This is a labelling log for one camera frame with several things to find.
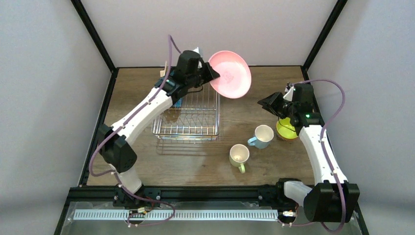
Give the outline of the lime green bowl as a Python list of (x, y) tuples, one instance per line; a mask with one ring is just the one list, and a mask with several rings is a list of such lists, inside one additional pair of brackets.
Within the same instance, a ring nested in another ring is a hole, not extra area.
[(276, 123), (276, 132), (279, 138), (285, 141), (293, 141), (298, 138), (294, 126), (290, 123), (290, 118), (279, 118)]

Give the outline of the pink round plate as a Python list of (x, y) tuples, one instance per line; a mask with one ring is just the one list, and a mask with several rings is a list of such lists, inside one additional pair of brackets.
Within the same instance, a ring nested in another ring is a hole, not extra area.
[(212, 88), (221, 96), (231, 99), (243, 97), (250, 89), (252, 75), (246, 61), (237, 53), (223, 50), (208, 60), (219, 78), (210, 81)]

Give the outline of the light blue mug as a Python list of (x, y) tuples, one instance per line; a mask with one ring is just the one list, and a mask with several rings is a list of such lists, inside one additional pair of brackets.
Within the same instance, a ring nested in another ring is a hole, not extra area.
[(274, 131), (268, 125), (259, 125), (255, 128), (254, 136), (248, 139), (249, 146), (255, 146), (258, 149), (266, 148), (274, 138)]

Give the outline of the teal polka dot plate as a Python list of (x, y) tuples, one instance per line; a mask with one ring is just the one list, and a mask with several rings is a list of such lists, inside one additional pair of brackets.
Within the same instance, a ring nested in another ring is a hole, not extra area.
[(181, 106), (182, 106), (182, 103), (183, 103), (183, 100), (182, 99), (179, 99), (174, 105), (173, 105), (173, 107), (174, 108), (176, 108), (176, 109), (179, 109), (179, 108), (181, 108)]

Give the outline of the metal wire dish rack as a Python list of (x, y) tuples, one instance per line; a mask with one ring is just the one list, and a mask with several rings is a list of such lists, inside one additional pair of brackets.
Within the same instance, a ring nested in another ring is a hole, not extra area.
[(220, 95), (209, 83), (192, 88), (152, 123), (152, 133), (161, 140), (211, 141), (219, 136)]

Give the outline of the bamboo pattern square plate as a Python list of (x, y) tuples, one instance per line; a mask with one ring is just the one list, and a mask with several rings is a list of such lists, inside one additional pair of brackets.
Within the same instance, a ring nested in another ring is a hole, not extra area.
[(168, 76), (168, 72), (169, 72), (169, 65), (168, 65), (168, 62), (166, 61), (164, 69), (160, 71), (160, 77), (162, 79), (165, 79)]

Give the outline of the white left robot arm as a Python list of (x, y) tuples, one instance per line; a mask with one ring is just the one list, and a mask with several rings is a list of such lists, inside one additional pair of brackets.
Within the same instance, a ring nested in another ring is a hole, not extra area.
[(184, 50), (176, 66), (167, 68), (147, 97), (126, 116), (111, 126), (98, 129), (98, 153), (110, 166), (119, 184), (131, 193), (142, 187), (135, 171), (137, 154), (132, 145), (142, 131), (161, 113), (175, 105), (191, 89), (198, 88), (219, 77), (199, 49)]

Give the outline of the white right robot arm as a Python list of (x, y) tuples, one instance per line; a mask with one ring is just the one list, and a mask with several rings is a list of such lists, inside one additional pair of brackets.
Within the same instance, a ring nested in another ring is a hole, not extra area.
[(327, 139), (325, 122), (315, 111), (311, 84), (288, 84), (286, 92), (275, 92), (258, 104), (280, 119), (288, 118), (309, 157), (315, 185), (282, 178), (277, 187), (282, 199), (303, 207), (309, 222), (350, 221), (360, 196), (357, 184), (350, 183), (338, 166)]

